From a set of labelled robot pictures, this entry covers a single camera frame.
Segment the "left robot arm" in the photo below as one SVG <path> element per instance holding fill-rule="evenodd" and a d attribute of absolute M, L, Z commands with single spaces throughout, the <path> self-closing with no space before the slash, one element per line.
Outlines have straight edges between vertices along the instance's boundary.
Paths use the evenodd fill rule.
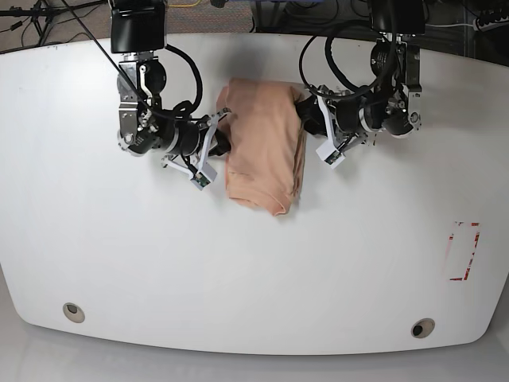
<path fill-rule="evenodd" d="M 310 97 L 297 103 L 297 113 L 306 132 L 323 136 L 332 154 L 339 156 L 385 131 L 405 138 L 422 125 L 418 106 L 420 49 L 409 42 L 425 32 L 421 1 L 369 1 L 366 20 L 337 21 L 323 30 L 327 34 L 324 55 L 332 74 L 343 86 L 334 92 L 325 85 L 305 82 Z M 379 35 L 371 50 L 371 84 L 355 85 L 340 70 L 332 44 L 341 32 L 365 28 Z"/>

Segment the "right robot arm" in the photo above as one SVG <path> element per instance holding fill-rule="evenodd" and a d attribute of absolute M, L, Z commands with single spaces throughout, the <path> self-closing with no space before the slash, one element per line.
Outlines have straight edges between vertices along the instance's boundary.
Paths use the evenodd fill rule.
<path fill-rule="evenodd" d="M 111 52 L 122 55 L 117 79 L 120 148 L 137 157 L 159 151 L 163 167 L 185 173 L 199 189 L 204 188 L 217 175 L 208 159 L 231 149 L 218 129 L 230 109 L 193 118 L 203 98 L 203 80 L 192 58 L 165 40 L 165 1 L 112 1 L 110 8 Z M 195 99 L 170 110 L 162 106 L 167 75 L 155 54 L 161 49 L 182 58 L 196 81 Z"/>

